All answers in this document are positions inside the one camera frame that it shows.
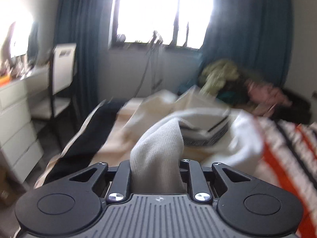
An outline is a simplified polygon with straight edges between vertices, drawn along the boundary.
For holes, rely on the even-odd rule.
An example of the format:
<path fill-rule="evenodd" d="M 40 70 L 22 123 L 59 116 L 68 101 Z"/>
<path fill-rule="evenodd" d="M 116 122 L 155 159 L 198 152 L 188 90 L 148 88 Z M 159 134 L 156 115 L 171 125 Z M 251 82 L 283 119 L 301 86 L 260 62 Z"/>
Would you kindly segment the white zip hoodie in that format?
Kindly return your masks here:
<path fill-rule="evenodd" d="M 264 142 L 253 116 L 199 93 L 162 90 L 145 98 L 125 125 L 134 193 L 183 193 L 182 159 L 224 163 L 252 175 Z"/>

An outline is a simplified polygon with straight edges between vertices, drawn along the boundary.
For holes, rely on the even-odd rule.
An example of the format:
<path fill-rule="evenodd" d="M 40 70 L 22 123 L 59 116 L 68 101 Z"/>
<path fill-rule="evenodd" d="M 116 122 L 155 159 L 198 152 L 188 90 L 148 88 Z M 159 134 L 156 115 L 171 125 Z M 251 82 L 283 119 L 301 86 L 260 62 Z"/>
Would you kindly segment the dark clothes pile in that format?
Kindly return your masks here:
<path fill-rule="evenodd" d="M 227 80 L 224 87 L 218 91 L 216 98 L 234 108 L 255 106 L 248 95 L 248 84 L 261 80 L 261 76 L 254 71 L 238 69 L 238 78 Z"/>

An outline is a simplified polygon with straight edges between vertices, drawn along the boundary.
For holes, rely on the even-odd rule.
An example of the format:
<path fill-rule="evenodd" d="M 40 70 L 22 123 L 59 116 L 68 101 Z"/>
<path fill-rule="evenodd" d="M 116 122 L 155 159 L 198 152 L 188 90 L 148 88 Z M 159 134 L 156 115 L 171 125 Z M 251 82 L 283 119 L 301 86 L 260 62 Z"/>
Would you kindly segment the striped bed blanket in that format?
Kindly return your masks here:
<path fill-rule="evenodd" d="M 124 130 L 140 102 L 100 103 L 62 153 L 54 156 L 35 187 L 60 179 L 96 162 L 117 166 L 127 160 L 135 142 Z M 299 198 L 304 216 L 300 237 L 316 237 L 316 124 L 302 125 L 255 117 L 256 133 L 264 142 L 254 176 Z"/>

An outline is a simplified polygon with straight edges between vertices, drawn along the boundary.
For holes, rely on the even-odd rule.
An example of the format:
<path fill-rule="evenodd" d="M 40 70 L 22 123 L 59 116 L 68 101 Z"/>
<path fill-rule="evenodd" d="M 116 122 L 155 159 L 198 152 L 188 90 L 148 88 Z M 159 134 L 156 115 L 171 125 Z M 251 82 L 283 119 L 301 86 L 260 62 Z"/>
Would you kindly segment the white dresser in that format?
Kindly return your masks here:
<path fill-rule="evenodd" d="M 1 86 L 1 165 L 20 184 L 43 156 L 28 99 L 44 95 L 47 88 L 47 67 L 35 67 L 21 79 Z"/>

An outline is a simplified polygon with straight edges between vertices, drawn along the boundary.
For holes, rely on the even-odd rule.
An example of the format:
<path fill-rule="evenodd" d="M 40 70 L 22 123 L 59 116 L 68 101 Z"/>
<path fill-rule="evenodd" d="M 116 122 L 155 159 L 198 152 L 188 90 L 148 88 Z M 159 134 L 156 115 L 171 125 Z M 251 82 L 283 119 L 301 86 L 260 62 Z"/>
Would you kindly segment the pink garment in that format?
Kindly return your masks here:
<path fill-rule="evenodd" d="M 248 97 L 256 104 L 258 114 L 268 114 L 274 112 L 276 106 L 290 107 L 292 101 L 282 92 L 282 90 L 271 83 L 257 83 L 251 79 L 246 80 Z"/>

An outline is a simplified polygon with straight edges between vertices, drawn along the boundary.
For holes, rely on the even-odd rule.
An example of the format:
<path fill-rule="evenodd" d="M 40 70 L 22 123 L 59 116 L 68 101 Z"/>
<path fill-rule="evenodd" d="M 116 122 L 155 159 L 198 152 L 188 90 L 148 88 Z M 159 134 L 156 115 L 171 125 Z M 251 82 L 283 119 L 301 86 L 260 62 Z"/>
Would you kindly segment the yellow-green knit cloth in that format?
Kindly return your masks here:
<path fill-rule="evenodd" d="M 235 81 L 239 76 L 237 65 L 232 60 L 220 59 L 210 63 L 199 75 L 200 93 L 216 96 L 227 81 Z"/>

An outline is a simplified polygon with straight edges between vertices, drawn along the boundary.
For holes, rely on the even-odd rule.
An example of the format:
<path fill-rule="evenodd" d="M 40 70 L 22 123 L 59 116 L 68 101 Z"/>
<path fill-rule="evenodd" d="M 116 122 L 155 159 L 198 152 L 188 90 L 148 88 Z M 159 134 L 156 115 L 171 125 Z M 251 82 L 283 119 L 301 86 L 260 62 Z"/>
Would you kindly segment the white black chair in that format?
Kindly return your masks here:
<path fill-rule="evenodd" d="M 35 121 L 47 123 L 54 134 L 60 149 L 63 148 L 57 121 L 66 113 L 69 114 L 73 130 L 77 131 L 77 113 L 74 104 L 74 92 L 68 97 L 57 94 L 72 86 L 76 55 L 75 43 L 58 44 L 49 58 L 48 96 L 31 107 L 31 117 Z"/>

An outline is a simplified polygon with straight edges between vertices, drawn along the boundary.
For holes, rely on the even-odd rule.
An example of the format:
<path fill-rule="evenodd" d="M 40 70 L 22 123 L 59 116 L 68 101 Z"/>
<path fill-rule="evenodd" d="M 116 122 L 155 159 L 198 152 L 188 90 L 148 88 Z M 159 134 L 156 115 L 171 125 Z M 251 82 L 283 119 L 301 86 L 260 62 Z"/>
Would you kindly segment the black headboard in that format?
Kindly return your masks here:
<path fill-rule="evenodd" d="M 274 121 L 284 120 L 295 124 L 309 124 L 312 118 L 311 103 L 303 96 L 289 89 L 282 88 L 282 92 L 291 102 L 291 105 L 275 107 L 270 119 Z"/>

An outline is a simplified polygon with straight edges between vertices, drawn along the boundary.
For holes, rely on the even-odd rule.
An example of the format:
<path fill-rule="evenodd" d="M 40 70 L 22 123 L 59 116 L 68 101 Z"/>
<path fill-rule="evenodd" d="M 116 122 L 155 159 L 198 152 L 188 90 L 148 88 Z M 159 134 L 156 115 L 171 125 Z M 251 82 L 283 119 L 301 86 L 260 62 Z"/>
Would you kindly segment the garment steamer stand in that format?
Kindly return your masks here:
<path fill-rule="evenodd" d="M 162 89 L 163 84 L 163 66 L 160 62 L 160 56 L 163 52 L 163 39 L 157 31 L 153 31 L 153 36 L 150 42 L 147 44 L 148 50 L 146 55 L 148 56 L 146 66 L 143 71 L 141 80 L 137 89 L 134 92 L 133 98 L 135 98 L 145 81 L 147 71 L 150 70 L 150 94 L 154 94 Z"/>

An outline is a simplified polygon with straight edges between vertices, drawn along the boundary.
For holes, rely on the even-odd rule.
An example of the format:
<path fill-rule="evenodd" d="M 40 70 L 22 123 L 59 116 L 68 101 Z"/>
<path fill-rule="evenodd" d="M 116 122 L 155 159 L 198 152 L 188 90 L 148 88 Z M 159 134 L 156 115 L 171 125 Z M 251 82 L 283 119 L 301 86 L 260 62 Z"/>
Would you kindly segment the orange tray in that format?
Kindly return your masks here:
<path fill-rule="evenodd" d="M 10 81 L 11 81 L 11 77 L 9 75 L 1 76 L 0 77 L 0 86 L 7 85 L 8 83 L 10 83 Z"/>

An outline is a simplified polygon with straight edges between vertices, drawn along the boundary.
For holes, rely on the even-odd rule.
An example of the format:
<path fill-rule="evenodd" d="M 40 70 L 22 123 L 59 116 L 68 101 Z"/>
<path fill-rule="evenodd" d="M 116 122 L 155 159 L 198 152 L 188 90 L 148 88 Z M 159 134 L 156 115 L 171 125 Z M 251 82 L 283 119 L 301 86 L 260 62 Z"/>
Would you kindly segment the blue curtain right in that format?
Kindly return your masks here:
<path fill-rule="evenodd" d="M 201 52 L 205 63 L 231 59 L 282 86 L 292 41 L 292 0 L 213 0 Z"/>

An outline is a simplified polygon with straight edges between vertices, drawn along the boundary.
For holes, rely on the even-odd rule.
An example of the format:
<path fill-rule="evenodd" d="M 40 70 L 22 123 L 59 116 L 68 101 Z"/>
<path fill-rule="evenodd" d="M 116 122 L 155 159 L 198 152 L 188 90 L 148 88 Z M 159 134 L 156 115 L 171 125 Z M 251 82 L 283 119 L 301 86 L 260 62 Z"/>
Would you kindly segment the blue curtain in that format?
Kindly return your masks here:
<path fill-rule="evenodd" d="M 282 86 L 292 41 L 292 0 L 213 0 L 201 52 L 205 63 L 231 59 Z"/>
<path fill-rule="evenodd" d="M 104 12 L 112 0 L 59 0 L 54 43 L 76 44 L 75 95 L 83 118 L 99 102 Z"/>

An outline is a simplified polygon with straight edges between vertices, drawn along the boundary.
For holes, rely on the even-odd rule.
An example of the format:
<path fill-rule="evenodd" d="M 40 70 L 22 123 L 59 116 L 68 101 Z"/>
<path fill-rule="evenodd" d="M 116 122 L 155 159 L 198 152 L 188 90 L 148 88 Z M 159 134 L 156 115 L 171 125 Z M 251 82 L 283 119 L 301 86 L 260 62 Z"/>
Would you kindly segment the wavy vanity mirror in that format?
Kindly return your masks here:
<path fill-rule="evenodd" d="M 1 66 L 6 63 L 12 66 L 14 58 L 27 54 L 38 28 L 37 22 L 27 20 L 1 24 Z"/>

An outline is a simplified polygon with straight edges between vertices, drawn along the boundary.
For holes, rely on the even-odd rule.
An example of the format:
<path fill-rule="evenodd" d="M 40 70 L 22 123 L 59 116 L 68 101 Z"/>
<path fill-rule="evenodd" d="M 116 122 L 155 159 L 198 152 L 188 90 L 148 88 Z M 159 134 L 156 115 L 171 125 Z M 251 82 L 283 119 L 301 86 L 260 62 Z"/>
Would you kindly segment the blue curtain left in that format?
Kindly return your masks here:
<path fill-rule="evenodd" d="M 76 44 L 75 95 L 83 118 L 99 102 L 104 12 L 112 0 L 59 0 L 54 43 Z"/>

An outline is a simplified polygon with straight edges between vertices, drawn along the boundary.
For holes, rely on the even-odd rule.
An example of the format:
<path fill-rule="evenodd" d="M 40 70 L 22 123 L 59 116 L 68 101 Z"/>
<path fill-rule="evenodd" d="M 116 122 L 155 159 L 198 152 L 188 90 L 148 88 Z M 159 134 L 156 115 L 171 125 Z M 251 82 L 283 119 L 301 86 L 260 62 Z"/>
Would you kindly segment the window frame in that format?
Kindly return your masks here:
<path fill-rule="evenodd" d="M 112 43 L 146 44 L 158 38 L 169 47 L 200 49 L 213 0 L 114 0 Z"/>

